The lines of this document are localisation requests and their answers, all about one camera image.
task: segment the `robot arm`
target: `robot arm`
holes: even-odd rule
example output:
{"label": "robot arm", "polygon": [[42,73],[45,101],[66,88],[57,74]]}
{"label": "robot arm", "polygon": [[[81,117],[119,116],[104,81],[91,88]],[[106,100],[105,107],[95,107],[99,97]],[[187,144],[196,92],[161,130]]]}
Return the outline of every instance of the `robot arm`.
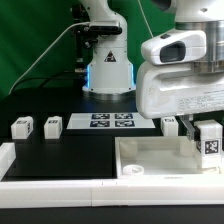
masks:
{"label": "robot arm", "polygon": [[224,1],[153,1],[165,11],[176,7],[175,28],[142,45],[139,112],[160,118],[223,110]]}
{"label": "robot arm", "polygon": [[108,0],[80,0],[90,17],[89,32],[98,35],[88,65],[85,96],[117,100],[135,92],[133,65],[127,58],[127,22]]}

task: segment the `blue light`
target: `blue light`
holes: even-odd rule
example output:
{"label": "blue light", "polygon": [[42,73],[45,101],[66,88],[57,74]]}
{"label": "blue light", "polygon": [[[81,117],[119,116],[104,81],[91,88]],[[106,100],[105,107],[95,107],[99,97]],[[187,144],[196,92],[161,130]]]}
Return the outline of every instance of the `blue light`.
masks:
{"label": "blue light", "polygon": [[90,86],[90,67],[89,65],[87,66],[87,88]]}
{"label": "blue light", "polygon": [[135,82],[134,82],[134,65],[131,65],[131,78],[132,78],[132,86],[135,86]]}

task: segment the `green wall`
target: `green wall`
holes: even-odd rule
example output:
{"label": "green wall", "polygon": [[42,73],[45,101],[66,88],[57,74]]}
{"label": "green wall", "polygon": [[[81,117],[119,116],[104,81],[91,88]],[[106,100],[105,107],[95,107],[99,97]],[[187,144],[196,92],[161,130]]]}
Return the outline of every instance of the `green wall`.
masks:
{"label": "green wall", "polygon": [[[150,0],[141,0],[153,34],[173,27],[174,16],[160,12]],[[21,74],[73,23],[72,4],[78,0],[2,0],[0,7],[0,100]],[[135,72],[143,62],[141,43],[150,38],[137,0],[109,0],[111,8],[128,22],[128,55]],[[71,33],[38,63],[27,77],[49,77],[74,68],[75,45]],[[22,87],[36,86],[39,81]]]}

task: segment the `white cube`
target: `white cube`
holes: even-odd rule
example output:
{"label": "white cube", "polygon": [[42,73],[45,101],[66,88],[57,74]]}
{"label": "white cube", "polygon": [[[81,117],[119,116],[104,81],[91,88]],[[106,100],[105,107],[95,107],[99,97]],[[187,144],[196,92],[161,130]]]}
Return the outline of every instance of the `white cube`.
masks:
{"label": "white cube", "polygon": [[11,126],[12,139],[27,139],[32,131],[32,117],[20,117]]}
{"label": "white cube", "polygon": [[161,130],[164,136],[178,136],[179,124],[175,117],[161,118]]}
{"label": "white cube", "polygon": [[62,117],[49,117],[44,125],[45,139],[59,139],[62,132]]}
{"label": "white cube", "polygon": [[215,120],[198,121],[194,125],[200,130],[200,141],[195,148],[195,160],[201,168],[222,165],[222,125]]}

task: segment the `paper sheet with markers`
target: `paper sheet with markers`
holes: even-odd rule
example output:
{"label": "paper sheet with markers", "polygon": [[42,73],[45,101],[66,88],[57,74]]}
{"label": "paper sheet with markers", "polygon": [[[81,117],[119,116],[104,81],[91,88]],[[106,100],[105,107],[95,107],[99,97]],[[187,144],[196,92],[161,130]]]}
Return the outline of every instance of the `paper sheet with markers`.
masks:
{"label": "paper sheet with markers", "polygon": [[151,119],[139,113],[75,113],[67,129],[155,128]]}

